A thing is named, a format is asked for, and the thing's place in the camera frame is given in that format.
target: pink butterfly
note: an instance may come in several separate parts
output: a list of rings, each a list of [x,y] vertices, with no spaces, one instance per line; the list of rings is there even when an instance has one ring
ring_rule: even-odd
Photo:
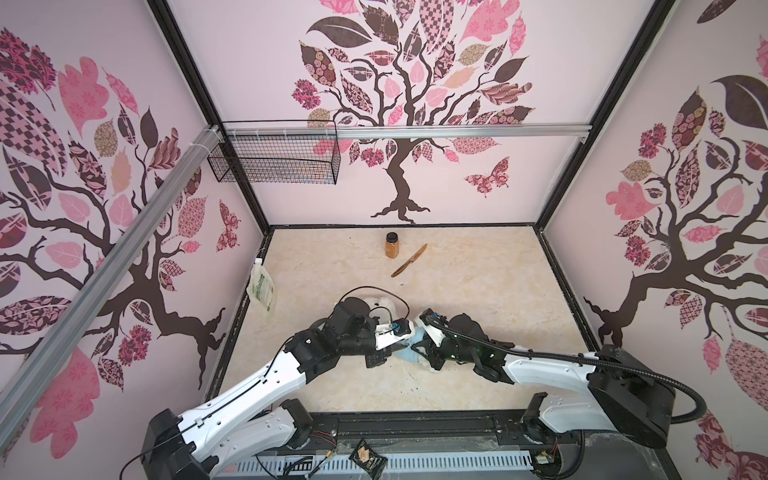
[[[509,175],[507,175],[506,172],[509,168],[509,157],[506,157],[502,161],[498,162],[495,167],[493,167],[493,171],[490,175],[470,175],[469,177],[466,177],[464,180],[468,181],[470,185],[475,185],[478,188],[478,192],[483,194],[486,198],[488,197],[487,193],[491,190],[493,190],[493,185],[496,184],[496,187],[506,186],[509,188],[509,185],[507,185],[507,181],[509,180]]]
[[[227,247],[234,248],[238,245],[235,230],[237,230],[237,226],[240,225],[241,221],[237,219],[235,214],[230,213],[229,207],[224,205],[224,202],[221,200],[219,200],[219,211],[221,212],[221,220],[224,221],[224,226],[227,229],[219,236],[219,240],[216,242],[217,252]]]

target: wooden knife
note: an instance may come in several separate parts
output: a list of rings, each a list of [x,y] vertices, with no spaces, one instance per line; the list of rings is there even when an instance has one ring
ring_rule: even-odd
[[[395,272],[392,274],[392,278],[395,278],[396,276],[398,276],[400,273],[402,273],[403,270],[406,269],[406,267],[408,265],[410,265],[411,263],[415,262],[416,259],[419,258],[419,256],[422,253],[424,253],[424,250],[426,250],[426,249],[427,249],[427,244],[425,243],[421,248],[419,248],[418,252],[413,254],[413,257],[409,258],[407,262],[405,262],[400,268],[395,270]]]

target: tree mural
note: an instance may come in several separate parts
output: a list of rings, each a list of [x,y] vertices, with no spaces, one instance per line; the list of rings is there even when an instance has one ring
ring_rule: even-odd
[[[420,0],[418,5],[416,0],[378,0],[363,2],[360,7],[353,0],[320,3],[340,16],[322,18],[307,32],[325,35],[332,48],[308,45],[319,40],[315,36],[300,42],[302,61],[319,90],[310,80],[300,79],[292,96],[312,110],[310,126],[323,127],[331,119],[342,125],[364,126],[518,124],[533,110],[503,107],[516,103],[532,88],[530,83],[510,83],[526,60],[514,58],[525,40],[522,15],[511,27],[507,21],[518,10],[519,0],[504,4],[501,0],[457,0],[456,4],[466,4],[465,10],[474,9],[463,30],[460,21],[455,22],[454,0]],[[332,108],[319,108],[320,94]],[[483,104],[495,108],[480,113],[485,110]],[[456,138],[452,149],[434,138],[339,142],[342,153],[349,151],[351,164],[358,159],[368,167],[386,163],[396,197],[373,217],[397,212],[400,220],[410,223],[414,221],[406,212],[429,208],[411,199],[404,162],[409,158],[432,162],[436,151],[458,162],[458,154],[477,154],[495,145],[492,138]],[[324,154],[331,147],[333,142],[321,141],[315,152]],[[507,179],[503,170],[496,169],[492,175],[465,178],[483,194],[506,185]]]
[[[723,336],[712,322],[713,308],[720,306],[730,330],[728,369],[768,409],[768,354],[737,338],[747,333],[768,340],[768,300],[760,298],[768,292],[738,291],[768,288],[768,238],[758,233],[766,222],[761,217],[768,216],[768,147],[727,135],[731,122],[768,131],[768,86],[746,75],[713,83],[724,87],[726,114],[708,108],[697,89],[680,108],[670,136],[664,124],[641,135],[642,158],[622,171],[631,183],[622,181],[606,196],[614,213],[628,220],[616,237],[626,241],[624,256],[636,270],[618,310],[584,300],[604,323],[601,341],[610,335],[621,345],[622,329],[648,291],[673,290],[664,306],[680,308],[680,327],[697,319],[707,325],[702,353],[711,371],[723,358]]]
[[[0,141],[13,182],[0,191],[0,297],[29,291],[29,282],[39,285],[35,277],[45,283],[34,296],[0,309],[0,333],[18,338],[0,343],[0,355],[26,355],[37,347],[39,333],[56,323],[70,303],[65,297],[88,282],[147,205],[151,192],[162,185],[158,174],[173,168],[180,156],[176,129],[171,128],[170,136],[161,140],[150,108],[139,115],[130,89],[106,71],[102,78],[109,89],[99,84],[99,68],[93,60],[83,57],[79,70],[66,65],[65,71],[56,72],[37,46],[27,60],[23,54],[28,50],[7,29],[0,34],[5,62],[0,61],[0,73],[22,90],[0,80]],[[45,81],[30,67],[34,55],[48,59],[52,73],[45,75]],[[19,83],[32,78],[49,90],[57,77],[61,103],[74,125],[66,146],[54,125],[24,96],[23,92],[34,91],[34,85]],[[108,112],[105,107],[112,94],[118,101],[111,104],[119,110]],[[91,121],[101,123],[89,141],[82,134]],[[203,225],[207,201],[194,197],[200,179],[198,169],[128,269],[131,284],[106,302],[85,333],[100,336],[90,355],[98,375],[121,389],[124,368],[146,358],[153,337],[181,334],[195,339],[200,386],[205,356],[222,341],[223,336],[217,339],[214,333],[223,309],[204,323],[170,311],[165,301],[167,293],[176,291],[174,278],[184,273],[178,258],[200,247],[192,240]],[[226,230],[218,250],[237,245],[239,223],[221,202],[220,210]],[[26,340],[36,337],[36,341]]]

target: wallpaper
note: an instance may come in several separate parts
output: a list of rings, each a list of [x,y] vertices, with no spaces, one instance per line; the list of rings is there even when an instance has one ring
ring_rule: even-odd
[[[768,478],[766,15],[682,2],[547,232],[600,341],[707,400],[683,478]]]
[[[222,12],[198,2],[174,10],[226,119],[385,127],[587,122],[649,4],[587,2],[566,18],[560,5],[526,0],[232,2],[228,18],[286,21],[217,38],[204,29]],[[612,21],[588,33],[594,12]],[[588,58],[574,65],[580,41]],[[257,84],[243,84],[252,75]],[[573,146],[572,137],[343,140],[336,186],[254,188],[272,223],[533,221]],[[320,141],[305,157],[333,147]],[[445,179],[437,188],[435,176]],[[350,196],[354,204],[341,200]]]
[[[40,5],[17,5],[0,25],[2,385],[205,125],[143,2],[99,8],[121,27],[83,37],[45,25],[94,7],[39,18]],[[102,41],[107,30],[122,35]],[[195,406],[259,241],[237,187],[198,168],[2,452],[0,475],[116,477],[155,413]]]

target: wire basket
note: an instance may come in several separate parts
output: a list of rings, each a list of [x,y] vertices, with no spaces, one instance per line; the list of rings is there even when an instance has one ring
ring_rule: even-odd
[[[273,122],[280,122],[280,126],[275,127]],[[222,143],[208,157],[219,182],[237,181],[233,163],[240,162],[251,182],[336,184],[341,164],[336,122],[268,120],[225,124],[234,155],[225,154],[230,149]]]

